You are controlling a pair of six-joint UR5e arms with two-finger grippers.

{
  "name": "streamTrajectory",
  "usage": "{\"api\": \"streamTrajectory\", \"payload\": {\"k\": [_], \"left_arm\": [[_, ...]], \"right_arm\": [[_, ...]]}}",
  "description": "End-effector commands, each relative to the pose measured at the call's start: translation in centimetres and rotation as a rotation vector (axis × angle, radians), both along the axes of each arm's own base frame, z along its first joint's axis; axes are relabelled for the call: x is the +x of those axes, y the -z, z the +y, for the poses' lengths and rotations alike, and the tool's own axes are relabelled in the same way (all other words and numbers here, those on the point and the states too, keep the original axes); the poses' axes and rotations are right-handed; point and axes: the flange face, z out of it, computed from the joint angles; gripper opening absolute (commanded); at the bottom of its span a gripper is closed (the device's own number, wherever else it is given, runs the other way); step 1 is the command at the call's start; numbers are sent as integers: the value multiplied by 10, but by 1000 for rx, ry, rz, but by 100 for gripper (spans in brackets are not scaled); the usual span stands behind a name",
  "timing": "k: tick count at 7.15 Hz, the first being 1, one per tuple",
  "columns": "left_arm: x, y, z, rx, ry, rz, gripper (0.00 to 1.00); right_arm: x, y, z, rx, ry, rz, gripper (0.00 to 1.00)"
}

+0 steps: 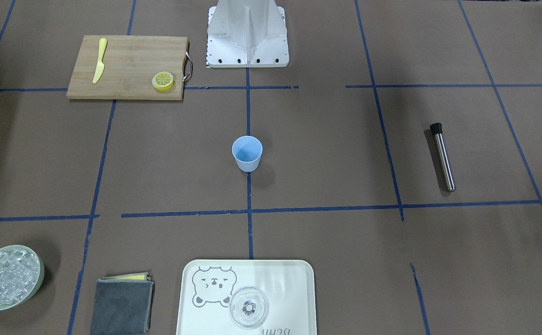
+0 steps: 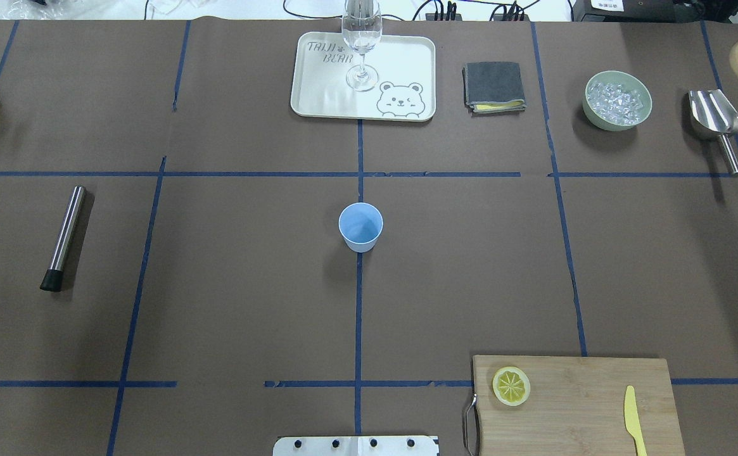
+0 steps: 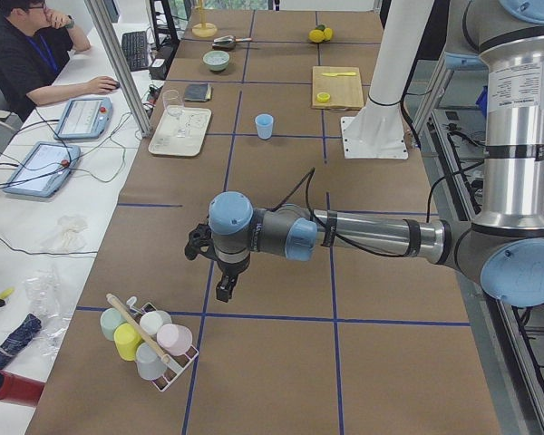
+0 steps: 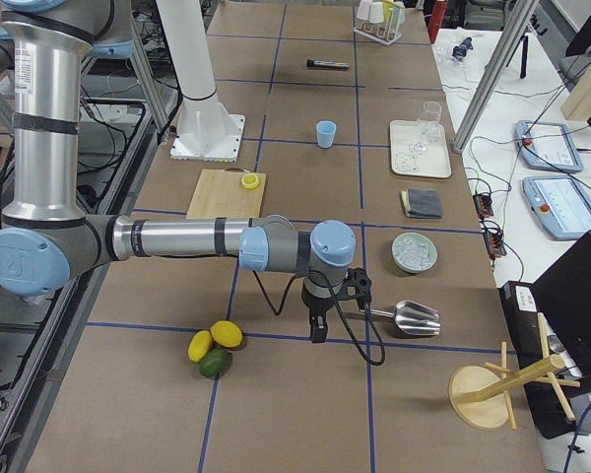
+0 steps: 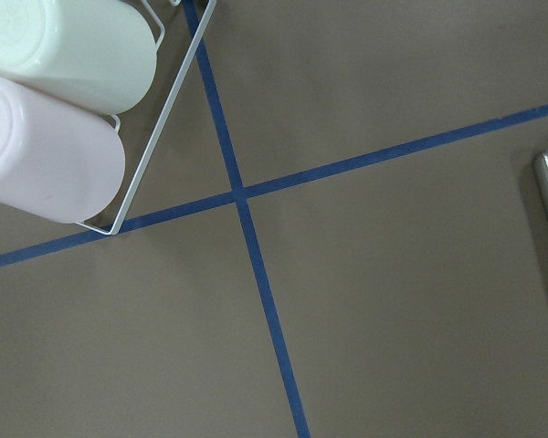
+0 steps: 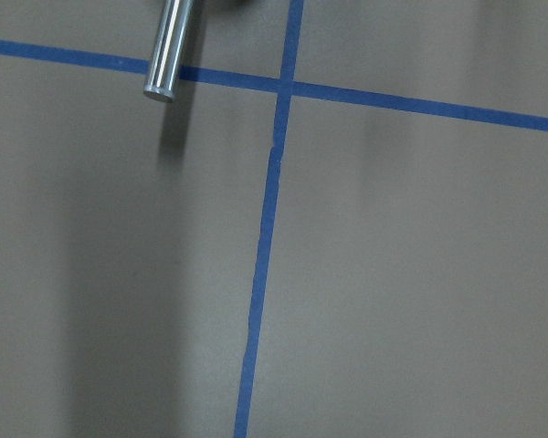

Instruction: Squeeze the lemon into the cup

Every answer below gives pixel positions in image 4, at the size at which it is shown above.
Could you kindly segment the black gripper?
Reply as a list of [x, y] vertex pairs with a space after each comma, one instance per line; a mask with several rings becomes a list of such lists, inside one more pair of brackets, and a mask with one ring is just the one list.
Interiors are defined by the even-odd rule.
[[340, 306], [339, 296], [344, 277], [331, 278], [326, 275], [309, 275], [304, 278], [301, 299], [308, 308], [310, 320], [310, 341], [325, 343], [328, 334], [327, 312]]

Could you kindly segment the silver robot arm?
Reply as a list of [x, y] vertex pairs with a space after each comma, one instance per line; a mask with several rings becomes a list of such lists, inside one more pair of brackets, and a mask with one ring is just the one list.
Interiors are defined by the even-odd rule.
[[134, 220], [90, 215], [76, 203], [81, 63], [109, 48], [133, 49], [127, 1], [6, 1], [14, 42], [15, 184], [1, 213], [0, 286], [41, 296], [111, 261], [148, 256], [231, 256], [252, 271], [303, 281], [310, 339], [326, 339], [327, 311], [347, 298], [353, 231], [325, 221], [299, 232], [281, 216]]

